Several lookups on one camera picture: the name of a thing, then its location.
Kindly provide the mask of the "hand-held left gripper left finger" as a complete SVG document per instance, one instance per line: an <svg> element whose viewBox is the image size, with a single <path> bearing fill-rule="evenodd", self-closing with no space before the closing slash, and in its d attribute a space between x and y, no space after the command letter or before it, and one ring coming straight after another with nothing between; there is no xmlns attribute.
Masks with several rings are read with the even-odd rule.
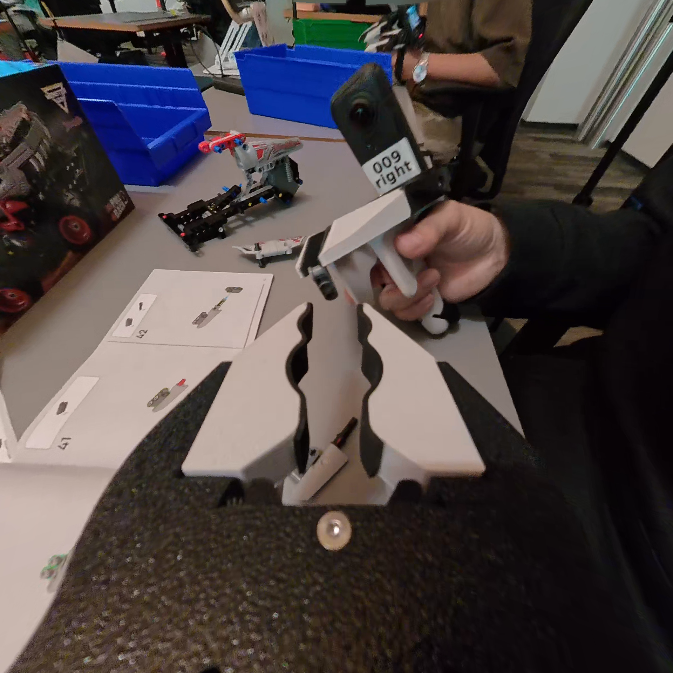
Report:
<svg viewBox="0 0 673 673"><path fill-rule="evenodd" d="M226 478L247 504L283 505L279 487L306 471L310 452L300 382L313 320L313 304L299 304L233 358L181 465L185 477Z"/></svg>

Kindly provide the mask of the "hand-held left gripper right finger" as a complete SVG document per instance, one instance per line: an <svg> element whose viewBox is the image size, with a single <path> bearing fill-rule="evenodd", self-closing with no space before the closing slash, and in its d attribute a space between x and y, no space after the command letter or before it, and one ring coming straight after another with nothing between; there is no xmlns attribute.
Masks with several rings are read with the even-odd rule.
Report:
<svg viewBox="0 0 673 673"><path fill-rule="evenodd" d="M448 366L369 304L357 308L361 371L369 383L361 406L359 457L370 485L366 505L384 505L409 482L480 478L485 464L444 376Z"/></svg>

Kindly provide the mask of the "dark grey toy connector piece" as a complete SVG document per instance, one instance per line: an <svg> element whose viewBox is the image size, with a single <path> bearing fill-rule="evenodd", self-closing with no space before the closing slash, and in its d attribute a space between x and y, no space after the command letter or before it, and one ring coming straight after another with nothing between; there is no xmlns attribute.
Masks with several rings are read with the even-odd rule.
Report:
<svg viewBox="0 0 673 673"><path fill-rule="evenodd" d="M327 301L334 301L338 298L338 291L327 268L321 265L311 266L308 269L308 275Z"/></svg>

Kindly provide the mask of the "white toy blade piece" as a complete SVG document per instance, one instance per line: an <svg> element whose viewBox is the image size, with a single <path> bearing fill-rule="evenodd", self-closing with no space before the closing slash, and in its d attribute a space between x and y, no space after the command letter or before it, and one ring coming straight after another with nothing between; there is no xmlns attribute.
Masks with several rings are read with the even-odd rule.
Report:
<svg viewBox="0 0 673 673"><path fill-rule="evenodd" d="M348 463L349 459L342 449L357 424L356 417L350 418L332 442L320 451L311 465L307 467L295 491L295 500L298 503L302 504L311 500Z"/></svg>

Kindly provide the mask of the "person's right forearm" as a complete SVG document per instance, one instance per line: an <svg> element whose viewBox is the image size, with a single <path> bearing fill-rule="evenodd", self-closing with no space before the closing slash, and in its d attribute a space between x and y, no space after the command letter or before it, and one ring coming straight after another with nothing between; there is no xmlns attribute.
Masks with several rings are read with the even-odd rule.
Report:
<svg viewBox="0 0 673 673"><path fill-rule="evenodd" d="M597 327L620 310L630 318L672 311L672 156L614 211L520 201L493 213L508 257L469 297L485 315Z"/></svg>

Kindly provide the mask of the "person's right hand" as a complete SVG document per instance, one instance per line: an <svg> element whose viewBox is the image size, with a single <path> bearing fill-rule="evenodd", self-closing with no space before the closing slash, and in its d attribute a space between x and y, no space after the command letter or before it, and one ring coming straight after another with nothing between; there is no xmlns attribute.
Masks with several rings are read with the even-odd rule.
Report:
<svg viewBox="0 0 673 673"><path fill-rule="evenodd" d="M420 320L433 307L433 291L459 304L486 289L509 259L509 235L504 224L483 209L448 200L394 240L399 255L421 261L416 294L403 295L381 265L371 282L383 311L402 321Z"/></svg>

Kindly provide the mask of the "white red toy panel piece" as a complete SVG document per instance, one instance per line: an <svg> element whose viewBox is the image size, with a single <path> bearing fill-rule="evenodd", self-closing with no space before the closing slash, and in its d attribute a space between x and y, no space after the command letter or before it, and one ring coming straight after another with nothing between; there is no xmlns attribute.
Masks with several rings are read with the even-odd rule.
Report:
<svg viewBox="0 0 673 673"><path fill-rule="evenodd" d="M267 262L272 258L295 254L295 250L301 248L306 239L306 236L299 236L232 246L232 248L240 254L254 259L260 268L265 268Z"/></svg>

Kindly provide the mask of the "blue plastic bin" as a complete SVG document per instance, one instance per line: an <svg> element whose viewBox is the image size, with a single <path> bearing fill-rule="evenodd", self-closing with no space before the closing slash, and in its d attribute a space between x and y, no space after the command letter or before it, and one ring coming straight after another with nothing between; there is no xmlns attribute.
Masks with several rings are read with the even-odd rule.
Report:
<svg viewBox="0 0 673 673"><path fill-rule="evenodd" d="M331 98L360 67L377 63L392 81L385 53L280 44L240 50L235 60L251 114L329 129Z"/></svg>
<svg viewBox="0 0 673 673"><path fill-rule="evenodd" d="M160 186L200 153L211 127L199 106L158 106L78 98L88 121L124 184Z"/></svg>
<svg viewBox="0 0 673 673"><path fill-rule="evenodd" d="M189 69L103 63L58 62L57 65L80 101L207 108L197 80Z"/></svg>

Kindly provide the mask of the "black toy truck chassis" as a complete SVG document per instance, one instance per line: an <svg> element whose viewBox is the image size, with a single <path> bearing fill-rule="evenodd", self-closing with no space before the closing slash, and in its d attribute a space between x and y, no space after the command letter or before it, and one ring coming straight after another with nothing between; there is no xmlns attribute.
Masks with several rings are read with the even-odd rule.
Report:
<svg viewBox="0 0 673 673"><path fill-rule="evenodd" d="M291 155L303 145L298 137L255 143L235 130L205 139L199 144L199 151L216 155L228 152L245 181L223 189L213 198L197 200L177 213L159 213L158 220L197 254L203 244L226 238L226 225L232 217L272 200L291 203L302 185L298 164Z"/></svg>

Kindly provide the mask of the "green plastic bin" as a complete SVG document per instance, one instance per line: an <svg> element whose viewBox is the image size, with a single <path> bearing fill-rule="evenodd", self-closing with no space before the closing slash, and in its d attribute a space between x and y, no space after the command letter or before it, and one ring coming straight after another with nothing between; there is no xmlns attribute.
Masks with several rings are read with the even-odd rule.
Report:
<svg viewBox="0 0 673 673"><path fill-rule="evenodd" d="M293 19L295 45L364 51L360 36L372 23L348 20Z"/></svg>

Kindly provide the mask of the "black white hand-held device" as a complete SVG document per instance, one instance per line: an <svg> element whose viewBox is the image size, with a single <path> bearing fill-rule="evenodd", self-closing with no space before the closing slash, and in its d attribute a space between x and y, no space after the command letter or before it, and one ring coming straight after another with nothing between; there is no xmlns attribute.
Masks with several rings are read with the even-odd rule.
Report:
<svg viewBox="0 0 673 673"><path fill-rule="evenodd" d="M425 41L427 4L399 5L365 29L358 41L371 53L419 50Z"/></svg>

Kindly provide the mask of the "white instruction booklet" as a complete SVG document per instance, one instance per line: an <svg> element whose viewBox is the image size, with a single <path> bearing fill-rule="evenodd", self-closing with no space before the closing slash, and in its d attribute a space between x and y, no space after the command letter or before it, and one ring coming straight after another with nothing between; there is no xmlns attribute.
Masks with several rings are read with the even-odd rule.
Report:
<svg viewBox="0 0 673 673"><path fill-rule="evenodd" d="M273 276L152 271L21 437L1 400L1 671L53 600L97 500L142 439L254 341Z"/></svg>

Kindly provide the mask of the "wooden table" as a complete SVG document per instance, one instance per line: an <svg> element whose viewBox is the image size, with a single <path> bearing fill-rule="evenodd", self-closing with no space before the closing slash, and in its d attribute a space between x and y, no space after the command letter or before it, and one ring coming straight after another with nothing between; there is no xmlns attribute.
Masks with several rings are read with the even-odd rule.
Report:
<svg viewBox="0 0 673 673"><path fill-rule="evenodd" d="M56 30L87 31L105 34L106 40L132 42L135 46L159 48L169 67L187 68L181 31L207 26L208 15L169 12L113 12L40 18L42 26Z"/></svg>

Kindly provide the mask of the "white stand frame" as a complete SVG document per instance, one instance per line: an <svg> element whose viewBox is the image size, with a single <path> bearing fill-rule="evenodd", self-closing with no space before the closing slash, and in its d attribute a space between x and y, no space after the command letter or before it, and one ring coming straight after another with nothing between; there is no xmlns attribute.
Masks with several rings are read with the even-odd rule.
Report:
<svg viewBox="0 0 673 673"><path fill-rule="evenodd" d="M219 77L240 77L236 53L259 46L262 46L262 41L254 21L246 23L232 21L210 69L211 74Z"/></svg>

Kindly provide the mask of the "metal door frame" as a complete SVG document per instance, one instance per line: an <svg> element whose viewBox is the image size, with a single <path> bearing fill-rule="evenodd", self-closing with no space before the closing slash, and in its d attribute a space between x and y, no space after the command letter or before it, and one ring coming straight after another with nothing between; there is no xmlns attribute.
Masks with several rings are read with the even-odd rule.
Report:
<svg viewBox="0 0 673 673"><path fill-rule="evenodd" d="M672 54L672 2L648 1L646 11L594 100L577 139L597 149L623 130Z"/></svg>

